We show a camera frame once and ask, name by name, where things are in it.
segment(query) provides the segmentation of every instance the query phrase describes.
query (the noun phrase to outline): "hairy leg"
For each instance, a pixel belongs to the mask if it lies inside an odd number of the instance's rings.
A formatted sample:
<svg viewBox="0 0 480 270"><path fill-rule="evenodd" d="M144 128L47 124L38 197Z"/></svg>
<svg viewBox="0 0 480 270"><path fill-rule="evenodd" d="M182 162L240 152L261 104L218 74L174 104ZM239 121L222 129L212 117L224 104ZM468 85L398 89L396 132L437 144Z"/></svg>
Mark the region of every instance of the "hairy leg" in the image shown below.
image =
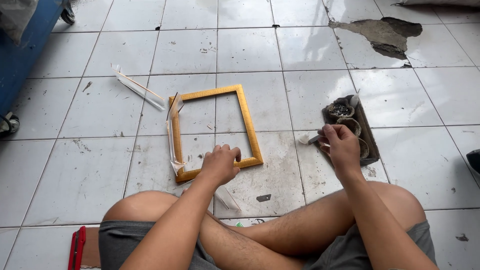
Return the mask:
<svg viewBox="0 0 480 270"><path fill-rule="evenodd" d="M381 182L369 184L406 231L426 220L421 204L409 191ZM340 190L274 220L229 228L280 254L295 256L322 252L354 223L347 194Z"/></svg>
<svg viewBox="0 0 480 270"><path fill-rule="evenodd" d="M105 214L107 220L157 221L178 198L159 191L140 192L117 202ZM300 270L303 261L284 256L234 232L205 215L200 241L223 270L288 269Z"/></svg>

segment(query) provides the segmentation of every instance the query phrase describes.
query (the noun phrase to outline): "gold picture frame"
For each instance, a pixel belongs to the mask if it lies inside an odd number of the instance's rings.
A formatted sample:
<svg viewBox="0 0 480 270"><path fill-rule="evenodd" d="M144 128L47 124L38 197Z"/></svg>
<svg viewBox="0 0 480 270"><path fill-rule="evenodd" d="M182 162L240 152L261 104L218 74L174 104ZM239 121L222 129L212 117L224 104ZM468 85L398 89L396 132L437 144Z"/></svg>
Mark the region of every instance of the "gold picture frame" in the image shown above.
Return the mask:
<svg viewBox="0 0 480 270"><path fill-rule="evenodd" d="M245 128L247 129L248 140L250 142L250 147L252 148L253 157L242 159L240 162L233 162L233 166L239 168L247 168L255 165L261 165L264 163L262 155L260 154L260 148L257 142L257 136L255 135L255 130L253 129L252 119L250 117L250 112L248 111L247 100L245 99L245 94L243 93L243 88L241 85L227 86L221 88L215 88L205 91L194 92L190 94L181 95L183 101L192 100L196 98L205 98L210 96L215 96L225 93L236 93L239 99L240 109L243 116L243 121L245 122ZM170 97L169 102L170 106L172 105L173 99L175 97ZM180 123L178 112L173 112L172 117L172 134L173 134L173 146L175 149L175 156L178 159L178 162L183 163L183 155L181 150L181 140L180 140ZM201 169L196 169L193 171L185 172L183 167L180 168L177 172L177 177L175 181L183 182L195 178Z"/></svg>

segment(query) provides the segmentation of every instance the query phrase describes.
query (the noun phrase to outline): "damaged floor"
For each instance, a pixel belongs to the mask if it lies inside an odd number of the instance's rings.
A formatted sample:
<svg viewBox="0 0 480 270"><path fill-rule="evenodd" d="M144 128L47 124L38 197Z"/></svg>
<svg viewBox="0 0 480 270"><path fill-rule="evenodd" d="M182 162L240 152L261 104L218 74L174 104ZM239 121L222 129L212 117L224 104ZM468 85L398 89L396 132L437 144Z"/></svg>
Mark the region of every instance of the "damaged floor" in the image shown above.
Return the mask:
<svg viewBox="0 0 480 270"><path fill-rule="evenodd" d="M323 126L321 108L360 91L382 158L365 177L419 199L440 269L476 269L480 175L464 156L480 148L480 12L395 2L74 2L76 23L57 23L13 104L20 130L0 142L0 269L63 270L79 225L98 226L139 191L178 192L166 111L120 84L110 63L164 97L243 85L265 164L227 184L242 212L217 199L210 210L244 226L341 188L297 138ZM186 103L186 169L215 144L251 156L239 112L231 95Z"/></svg>

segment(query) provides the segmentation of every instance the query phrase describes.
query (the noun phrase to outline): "person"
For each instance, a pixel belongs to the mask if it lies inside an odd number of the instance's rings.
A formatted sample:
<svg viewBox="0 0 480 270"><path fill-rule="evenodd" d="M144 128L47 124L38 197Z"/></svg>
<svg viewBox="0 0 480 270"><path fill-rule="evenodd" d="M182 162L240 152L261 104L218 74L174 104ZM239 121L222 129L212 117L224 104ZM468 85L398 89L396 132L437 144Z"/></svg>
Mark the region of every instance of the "person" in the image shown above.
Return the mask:
<svg viewBox="0 0 480 270"><path fill-rule="evenodd" d="M325 125L344 189L251 227L226 226L207 211L216 189L240 169L240 149L215 146L177 198L144 191L117 202L99 229L102 270L438 269L430 227L418 200L391 184L367 182L358 139Z"/></svg>

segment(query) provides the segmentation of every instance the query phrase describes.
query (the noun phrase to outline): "small metal fastener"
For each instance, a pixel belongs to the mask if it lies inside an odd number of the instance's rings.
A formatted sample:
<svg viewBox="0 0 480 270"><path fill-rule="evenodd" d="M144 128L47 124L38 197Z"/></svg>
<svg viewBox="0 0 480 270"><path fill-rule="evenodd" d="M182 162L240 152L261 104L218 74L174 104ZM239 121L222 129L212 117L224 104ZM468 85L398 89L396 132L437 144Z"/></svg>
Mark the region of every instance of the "small metal fastener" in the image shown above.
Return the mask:
<svg viewBox="0 0 480 270"><path fill-rule="evenodd" d="M271 195L271 194L267 194L267 195L263 195L263 196L258 196L258 197L257 197L257 201L259 201L259 202L265 202L265 201L269 201L271 198L272 198L272 195Z"/></svg>

